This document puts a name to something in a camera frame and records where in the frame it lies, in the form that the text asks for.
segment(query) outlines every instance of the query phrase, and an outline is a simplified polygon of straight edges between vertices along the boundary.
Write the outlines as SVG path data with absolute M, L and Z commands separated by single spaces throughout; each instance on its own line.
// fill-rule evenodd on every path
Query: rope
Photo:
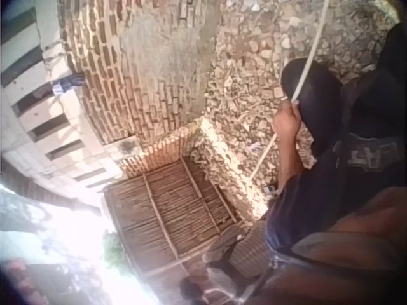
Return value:
M 314 38 L 314 42 L 312 43 L 312 47 L 311 47 L 311 52 L 307 58 L 307 62 L 305 63 L 304 66 L 304 70 L 301 74 L 300 80 L 298 81 L 298 85 L 297 88 L 294 91 L 293 97 L 291 100 L 296 100 L 298 98 L 298 95 L 300 94 L 301 89 L 303 88 L 304 82 L 305 82 L 305 78 L 308 75 L 308 72 L 311 68 L 311 64 L 312 61 L 314 60 L 315 57 L 315 52 L 317 51 L 317 47 L 318 47 L 318 43 L 319 43 L 319 39 L 321 38 L 321 34 L 322 34 L 322 30 L 324 28 L 324 24 L 325 24 L 325 18 L 326 18 L 326 12 L 328 10 L 328 5 L 329 5 L 329 0 L 325 0 L 324 1 L 324 6 L 322 7 L 322 14 L 321 14 L 321 18 L 319 20 L 319 25 L 318 25 L 318 29 L 317 29 L 317 33 L 315 35 Z M 252 172 L 251 176 L 250 176 L 250 180 L 253 179 L 253 177 L 257 174 L 261 164 L 263 163 L 263 161 L 265 160 L 268 152 L 270 151 L 270 149 L 272 148 L 275 140 L 277 139 L 277 134 L 274 133 L 270 143 L 268 143 L 265 151 L 263 152 L 263 154 L 261 155 L 256 167 L 254 168 L 254 171 Z

